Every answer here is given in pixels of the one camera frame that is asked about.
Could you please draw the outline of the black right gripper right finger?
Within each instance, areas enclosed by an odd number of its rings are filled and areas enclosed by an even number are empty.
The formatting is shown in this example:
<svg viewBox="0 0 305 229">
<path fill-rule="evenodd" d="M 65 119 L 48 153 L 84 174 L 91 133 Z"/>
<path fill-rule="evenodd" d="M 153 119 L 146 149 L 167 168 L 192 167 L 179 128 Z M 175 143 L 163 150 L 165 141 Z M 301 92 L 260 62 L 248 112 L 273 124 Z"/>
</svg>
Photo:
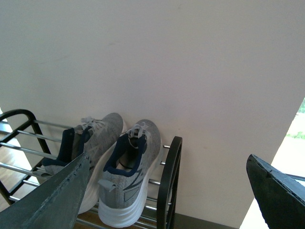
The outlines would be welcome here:
<svg viewBox="0 0 305 229">
<path fill-rule="evenodd" d="M 254 197 L 270 229 L 305 227 L 305 187 L 251 154 L 246 171 Z"/>
</svg>

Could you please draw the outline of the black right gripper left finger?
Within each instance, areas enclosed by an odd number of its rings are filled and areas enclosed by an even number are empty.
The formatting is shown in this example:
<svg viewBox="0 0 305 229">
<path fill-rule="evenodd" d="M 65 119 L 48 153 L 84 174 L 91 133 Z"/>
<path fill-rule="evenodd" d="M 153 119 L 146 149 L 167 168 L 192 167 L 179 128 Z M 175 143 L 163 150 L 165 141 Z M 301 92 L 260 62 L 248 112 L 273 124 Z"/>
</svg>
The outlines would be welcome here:
<svg viewBox="0 0 305 229">
<path fill-rule="evenodd" d="M 64 169 L 0 213 L 2 229 L 71 229 L 86 190 L 89 157 L 78 156 Z"/>
</svg>

